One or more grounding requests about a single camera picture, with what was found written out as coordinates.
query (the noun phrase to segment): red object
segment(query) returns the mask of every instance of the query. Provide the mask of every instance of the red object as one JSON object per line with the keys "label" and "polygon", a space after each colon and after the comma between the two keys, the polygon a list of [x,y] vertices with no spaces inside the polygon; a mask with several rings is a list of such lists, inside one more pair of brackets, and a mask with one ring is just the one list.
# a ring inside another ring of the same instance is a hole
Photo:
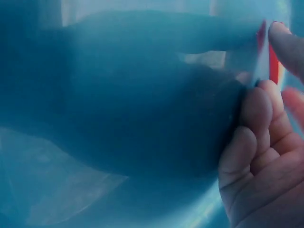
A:
{"label": "red object", "polygon": [[274,81],[274,83],[278,84],[281,77],[280,69],[282,68],[282,64],[278,60],[275,51],[273,50],[270,43],[268,45],[269,45],[269,78],[270,80]]}

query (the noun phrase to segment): finger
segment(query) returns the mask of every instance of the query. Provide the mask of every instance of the finger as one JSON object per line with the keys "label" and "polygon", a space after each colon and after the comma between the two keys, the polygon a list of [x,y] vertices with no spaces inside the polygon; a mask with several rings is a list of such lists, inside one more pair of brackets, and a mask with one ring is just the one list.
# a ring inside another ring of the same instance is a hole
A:
{"label": "finger", "polygon": [[271,101],[261,88],[254,88],[243,101],[241,123],[255,134],[257,155],[270,146],[268,128],[272,119],[272,112]]}
{"label": "finger", "polygon": [[241,119],[256,136],[256,155],[251,162],[251,172],[256,175],[269,163],[279,157],[270,147],[269,126],[273,116],[271,100],[261,88],[255,88],[245,98]]}
{"label": "finger", "polygon": [[295,148],[288,140],[297,137],[290,124],[279,87],[271,80],[262,81],[259,87],[269,96],[272,104],[272,121],[269,126],[270,144],[280,155]]}
{"label": "finger", "polygon": [[250,163],[256,154],[256,143],[250,129],[238,127],[220,158],[218,184],[227,213],[238,191],[253,177]]}
{"label": "finger", "polygon": [[291,34],[282,23],[269,27],[269,43],[283,66],[295,76],[304,76],[304,40]]}
{"label": "finger", "polygon": [[304,129],[304,94],[296,89],[288,88],[282,92],[284,104]]}

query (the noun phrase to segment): blue tint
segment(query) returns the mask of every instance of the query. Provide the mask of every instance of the blue tint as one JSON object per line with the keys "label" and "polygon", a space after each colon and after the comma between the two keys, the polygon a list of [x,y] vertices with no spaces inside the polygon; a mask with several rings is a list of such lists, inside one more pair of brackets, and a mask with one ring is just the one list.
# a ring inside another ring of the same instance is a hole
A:
{"label": "blue tint", "polygon": [[228,227],[218,158],[287,1],[0,6],[0,227]]}

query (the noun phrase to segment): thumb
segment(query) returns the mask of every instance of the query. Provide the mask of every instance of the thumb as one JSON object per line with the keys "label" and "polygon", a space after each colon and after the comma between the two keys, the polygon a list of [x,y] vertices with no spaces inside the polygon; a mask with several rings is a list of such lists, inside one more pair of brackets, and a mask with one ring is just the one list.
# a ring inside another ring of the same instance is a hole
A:
{"label": "thumb", "polygon": [[304,39],[293,35],[279,22],[274,22],[269,27],[268,38],[283,66],[303,82]]}
{"label": "thumb", "polygon": [[229,216],[236,194],[251,178],[250,163],[257,150],[255,134],[247,127],[236,129],[231,143],[223,152],[218,167],[218,183]]}

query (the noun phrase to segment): hand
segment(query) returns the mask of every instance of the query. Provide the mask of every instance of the hand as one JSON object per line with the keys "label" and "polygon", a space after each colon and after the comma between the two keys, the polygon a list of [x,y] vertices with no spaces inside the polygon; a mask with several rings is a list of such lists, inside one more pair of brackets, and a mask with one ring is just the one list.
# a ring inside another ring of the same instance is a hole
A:
{"label": "hand", "polygon": [[[282,64],[303,81],[304,41],[278,22],[269,41]],[[304,141],[284,104],[304,127],[304,96],[271,81],[250,91],[219,162],[219,188],[233,228],[304,227]]]}

